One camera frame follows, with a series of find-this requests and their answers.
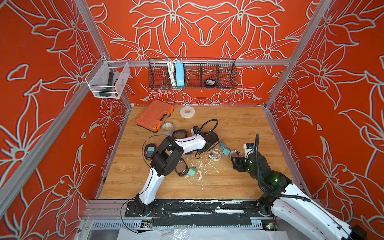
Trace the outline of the teal charger cube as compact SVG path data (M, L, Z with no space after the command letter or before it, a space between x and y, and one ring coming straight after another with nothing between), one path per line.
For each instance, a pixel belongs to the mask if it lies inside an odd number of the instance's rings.
M148 147L147 153L152 154L155 151L155 147Z
M222 154L224 155L224 156L226 156L226 157L228 157L229 155L230 155L230 153L231 153L231 150L229 149L229 148L223 148L223 150L222 150Z

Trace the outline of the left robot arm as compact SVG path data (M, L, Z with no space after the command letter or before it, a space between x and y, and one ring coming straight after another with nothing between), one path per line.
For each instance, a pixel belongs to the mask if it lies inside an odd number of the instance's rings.
M149 176L143 189L132 200L138 212L146 215L151 210L152 203L164 178L171 174L177 167L184 154L209 152L219 143L219 137L214 130L219 125L219 120L211 119L201 127L193 127L193 135L184 139L175 139L165 136L164 140L151 155Z

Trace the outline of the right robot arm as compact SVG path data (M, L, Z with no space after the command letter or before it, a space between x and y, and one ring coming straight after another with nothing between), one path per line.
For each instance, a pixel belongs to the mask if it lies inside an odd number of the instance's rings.
M244 145L245 156L231 157L234 170L248 173L257 180L264 193L258 199L258 213L275 216L300 231L311 240L366 240L367 232L358 225L350 226L327 212L308 197L281 172L270 168L258 151L260 136Z

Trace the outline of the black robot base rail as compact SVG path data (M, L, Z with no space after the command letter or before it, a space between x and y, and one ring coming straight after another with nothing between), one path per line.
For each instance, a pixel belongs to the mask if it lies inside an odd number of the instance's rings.
M276 231L274 216L263 216L257 200L155 200L141 213L134 201L122 206L122 218L144 218L141 229L234 228Z

